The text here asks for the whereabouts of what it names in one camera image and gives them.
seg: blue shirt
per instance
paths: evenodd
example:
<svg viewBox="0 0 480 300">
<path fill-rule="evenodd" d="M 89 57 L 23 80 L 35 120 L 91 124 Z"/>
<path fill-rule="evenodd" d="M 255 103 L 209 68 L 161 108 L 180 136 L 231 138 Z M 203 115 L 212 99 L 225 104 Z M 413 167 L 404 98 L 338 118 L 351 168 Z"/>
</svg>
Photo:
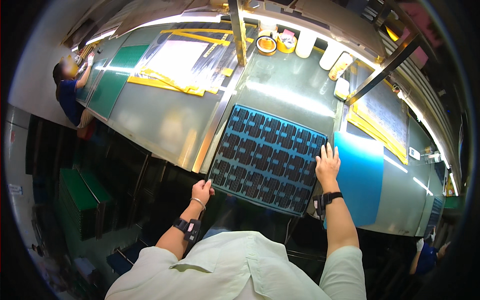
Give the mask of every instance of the blue shirt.
<svg viewBox="0 0 480 300">
<path fill-rule="evenodd" d="M 435 247 L 430 247 L 427 243 L 424 243 L 415 274 L 423 275 L 433 270 L 437 265 L 437 252 L 438 250 Z"/>
<path fill-rule="evenodd" d="M 60 106 L 67 115 L 67 118 L 75 126 L 80 124 L 80 118 L 82 117 L 82 112 L 84 107 L 76 101 L 77 95 L 76 86 L 77 80 L 62 80 L 60 81 L 59 89 L 59 102 Z"/>
</svg>

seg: silver bracelet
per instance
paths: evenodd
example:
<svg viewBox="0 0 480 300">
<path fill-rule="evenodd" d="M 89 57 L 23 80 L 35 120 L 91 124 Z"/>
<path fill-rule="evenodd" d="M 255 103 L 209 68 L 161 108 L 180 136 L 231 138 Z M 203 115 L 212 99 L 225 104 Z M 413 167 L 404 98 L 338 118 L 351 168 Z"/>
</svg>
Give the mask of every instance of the silver bracelet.
<svg viewBox="0 0 480 300">
<path fill-rule="evenodd" d="M 200 201 L 200 199 L 198 199 L 198 198 L 190 198 L 190 201 L 191 201 L 191 200 L 198 201 L 198 202 L 204 207 L 204 210 L 207 209 L 207 208 L 205 207 L 205 204 L 204 204 L 202 201 Z"/>
</svg>

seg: blue plastic sheet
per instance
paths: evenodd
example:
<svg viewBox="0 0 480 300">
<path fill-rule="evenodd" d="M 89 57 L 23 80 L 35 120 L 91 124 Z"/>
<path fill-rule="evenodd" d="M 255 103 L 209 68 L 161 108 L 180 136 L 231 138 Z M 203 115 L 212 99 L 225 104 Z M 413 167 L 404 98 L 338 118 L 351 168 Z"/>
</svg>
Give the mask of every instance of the blue plastic sheet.
<svg viewBox="0 0 480 300">
<path fill-rule="evenodd" d="M 384 145 L 347 132 L 336 132 L 341 160 L 338 185 L 355 226 L 375 223 L 384 174 Z"/>
</svg>

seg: blue circuit board panel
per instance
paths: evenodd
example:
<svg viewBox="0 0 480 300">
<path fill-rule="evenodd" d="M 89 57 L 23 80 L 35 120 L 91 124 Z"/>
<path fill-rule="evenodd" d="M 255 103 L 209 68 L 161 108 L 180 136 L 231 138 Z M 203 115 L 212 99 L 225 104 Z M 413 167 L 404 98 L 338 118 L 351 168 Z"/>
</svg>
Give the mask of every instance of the blue circuit board panel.
<svg viewBox="0 0 480 300">
<path fill-rule="evenodd" d="M 303 216 L 327 137 L 236 104 L 207 174 L 212 185 L 256 205 Z"/>
</svg>

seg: light green shirt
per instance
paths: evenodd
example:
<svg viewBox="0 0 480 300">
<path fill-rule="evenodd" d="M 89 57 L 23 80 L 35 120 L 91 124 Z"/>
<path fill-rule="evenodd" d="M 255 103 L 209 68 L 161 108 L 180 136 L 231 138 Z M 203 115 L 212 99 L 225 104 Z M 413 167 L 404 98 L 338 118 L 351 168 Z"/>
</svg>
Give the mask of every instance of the light green shirt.
<svg viewBox="0 0 480 300">
<path fill-rule="evenodd" d="M 256 231 L 222 232 L 196 243 L 180 261 L 165 249 L 142 249 L 105 299 L 232 300 L 252 277 L 255 292 L 266 299 L 361 300 L 366 299 L 361 257 L 354 246 L 334 251 L 318 286 L 288 261 L 283 244 Z"/>
</svg>

